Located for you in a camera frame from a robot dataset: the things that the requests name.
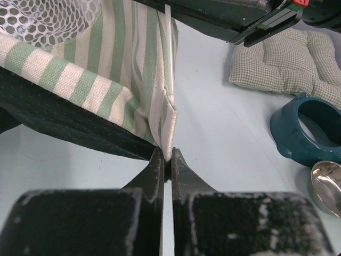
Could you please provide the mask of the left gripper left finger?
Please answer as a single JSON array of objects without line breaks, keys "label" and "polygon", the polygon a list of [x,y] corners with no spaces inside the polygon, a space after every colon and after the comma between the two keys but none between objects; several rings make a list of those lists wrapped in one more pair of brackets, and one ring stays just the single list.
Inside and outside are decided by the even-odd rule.
[{"label": "left gripper left finger", "polygon": [[13,205],[1,255],[160,255],[164,158],[121,189],[32,190]]}]

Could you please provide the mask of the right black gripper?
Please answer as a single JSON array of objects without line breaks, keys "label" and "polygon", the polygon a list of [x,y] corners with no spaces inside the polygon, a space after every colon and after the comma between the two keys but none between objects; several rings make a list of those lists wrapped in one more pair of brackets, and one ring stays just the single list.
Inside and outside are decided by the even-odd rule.
[{"label": "right black gripper", "polygon": [[213,38],[251,47],[299,21],[340,33],[340,1],[137,0]]}]

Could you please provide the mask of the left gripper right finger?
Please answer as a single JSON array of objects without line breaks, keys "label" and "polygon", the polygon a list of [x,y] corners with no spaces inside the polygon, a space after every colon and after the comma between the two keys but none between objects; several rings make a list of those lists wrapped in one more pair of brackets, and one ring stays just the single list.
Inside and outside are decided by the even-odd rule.
[{"label": "left gripper right finger", "polygon": [[311,202],[295,193],[223,193],[171,159],[176,255],[332,255]]}]

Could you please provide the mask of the thin white tent pole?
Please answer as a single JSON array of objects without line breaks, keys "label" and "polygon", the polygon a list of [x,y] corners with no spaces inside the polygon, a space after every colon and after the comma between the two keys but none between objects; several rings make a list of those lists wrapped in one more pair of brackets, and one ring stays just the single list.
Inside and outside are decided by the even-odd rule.
[{"label": "thin white tent pole", "polygon": [[172,45],[172,16],[171,7],[165,4],[165,34],[166,34],[166,52],[168,64],[168,94],[174,97],[174,69],[173,69],[173,45]]}]

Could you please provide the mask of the striped green white pet tent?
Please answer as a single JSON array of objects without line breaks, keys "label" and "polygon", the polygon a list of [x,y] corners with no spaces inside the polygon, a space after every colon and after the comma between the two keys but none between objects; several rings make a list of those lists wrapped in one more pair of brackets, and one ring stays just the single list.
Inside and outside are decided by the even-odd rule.
[{"label": "striped green white pet tent", "polygon": [[1,1],[1,132],[170,160],[165,14],[136,1]]}]

